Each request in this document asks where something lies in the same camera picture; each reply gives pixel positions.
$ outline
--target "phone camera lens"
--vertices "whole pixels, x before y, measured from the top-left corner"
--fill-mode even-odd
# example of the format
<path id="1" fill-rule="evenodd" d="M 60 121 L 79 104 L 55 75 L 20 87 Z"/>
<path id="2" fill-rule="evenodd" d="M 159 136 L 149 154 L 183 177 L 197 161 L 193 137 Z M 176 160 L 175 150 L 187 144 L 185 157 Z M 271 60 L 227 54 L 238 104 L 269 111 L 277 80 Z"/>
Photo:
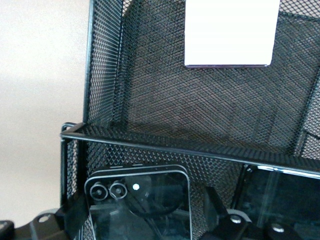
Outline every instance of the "phone camera lens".
<path id="1" fill-rule="evenodd" d="M 101 184 L 101 182 L 96 182 L 90 188 L 90 196 L 96 201 L 102 201 L 107 198 L 108 190 L 105 186 Z"/>
<path id="2" fill-rule="evenodd" d="M 111 197 L 116 200 L 123 199 L 128 193 L 126 186 L 120 182 L 114 182 L 110 186 L 109 191 Z"/>

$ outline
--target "black mesh basket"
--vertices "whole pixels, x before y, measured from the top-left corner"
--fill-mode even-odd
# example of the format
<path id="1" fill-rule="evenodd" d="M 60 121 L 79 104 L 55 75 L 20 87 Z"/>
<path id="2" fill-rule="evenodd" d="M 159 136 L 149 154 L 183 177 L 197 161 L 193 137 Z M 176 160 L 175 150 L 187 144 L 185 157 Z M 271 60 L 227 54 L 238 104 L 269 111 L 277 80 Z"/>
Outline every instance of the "black mesh basket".
<path id="1" fill-rule="evenodd" d="M 184 30 L 184 0 L 91 0 L 84 123 L 61 134 L 62 203 L 99 167 L 180 163 L 197 239 L 204 186 L 229 207 L 244 164 L 319 173 L 320 1 L 281 0 L 264 68 L 188 69 Z"/>

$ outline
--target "white wall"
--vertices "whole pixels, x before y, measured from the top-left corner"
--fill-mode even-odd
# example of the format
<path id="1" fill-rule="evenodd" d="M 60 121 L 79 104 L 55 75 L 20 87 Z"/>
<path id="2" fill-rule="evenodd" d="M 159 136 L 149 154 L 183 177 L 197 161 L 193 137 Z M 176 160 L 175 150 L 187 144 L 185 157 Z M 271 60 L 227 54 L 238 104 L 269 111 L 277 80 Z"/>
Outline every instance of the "white wall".
<path id="1" fill-rule="evenodd" d="M 60 128 L 81 122 L 89 0 L 0 1 L 0 220 L 58 208 Z"/>

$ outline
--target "mesh organizer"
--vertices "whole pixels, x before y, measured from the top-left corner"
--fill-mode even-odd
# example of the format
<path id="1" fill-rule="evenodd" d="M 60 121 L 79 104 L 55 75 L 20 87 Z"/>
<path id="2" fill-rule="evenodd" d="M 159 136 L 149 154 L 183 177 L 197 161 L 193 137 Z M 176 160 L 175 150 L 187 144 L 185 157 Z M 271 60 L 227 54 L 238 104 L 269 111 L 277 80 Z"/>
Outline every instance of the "mesh organizer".
<path id="1" fill-rule="evenodd" d="M 229 206 L 243 164 L 320 172 L 320 2 L 280 2 L 265 68 L 187 69 L 184 21 L 183 0 L 91 1 L 84 123 L 61 134 L 62 199 L 102 166 L 178 162 L 197 239 L 204 186 Z"/>

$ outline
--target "bolt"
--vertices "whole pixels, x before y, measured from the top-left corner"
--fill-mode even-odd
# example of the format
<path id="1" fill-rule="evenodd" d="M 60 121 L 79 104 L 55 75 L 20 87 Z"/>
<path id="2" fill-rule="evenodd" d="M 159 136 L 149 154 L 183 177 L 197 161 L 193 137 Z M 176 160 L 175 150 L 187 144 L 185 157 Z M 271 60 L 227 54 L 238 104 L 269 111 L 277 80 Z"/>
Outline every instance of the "bolt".
<path id="1" fill-rule="evenodd" d="M 0 230 L 4 229 L 6 225 L 7 225 L 6 221 L 3 223 L 0 223 Z"/>
<path id="2" fill-rule="evenodd" d="M 285 231 L 285 229 L 280 225 L 280 224 L 277 224 L 277 223 L 273 223 L 271 225 L 273 231 L 277 232 L 277 233 L 283 233 Z"/>
<path id="3" fill-rule="evenodd" d="M 241 223 L 241 217 L 239 217 L 238 215 L 231 215 L 230 219 L 234 224 Z"/>
<path id="4" fill-rule="evenodd" d="M 50 215 L 43 215 L 42 217 L 39 218 L 39 223 L 44 223 L 49 220 Z"/>

